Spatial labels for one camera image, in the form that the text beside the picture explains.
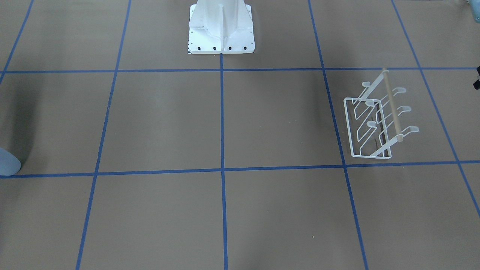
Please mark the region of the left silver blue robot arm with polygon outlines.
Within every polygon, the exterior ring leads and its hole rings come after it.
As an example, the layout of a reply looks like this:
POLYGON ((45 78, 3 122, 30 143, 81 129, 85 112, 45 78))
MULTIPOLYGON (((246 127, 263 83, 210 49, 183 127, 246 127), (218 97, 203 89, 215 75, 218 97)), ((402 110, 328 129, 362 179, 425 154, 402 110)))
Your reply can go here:
POLYGON ((478 78, 477 78, 477 80, 475 80, 475 82, 473 82, 472 85, 473 85, 475 90, 479 90, 480 89, 480 66, 478 66, 476 68, 476 71, 478 73, 478 78))

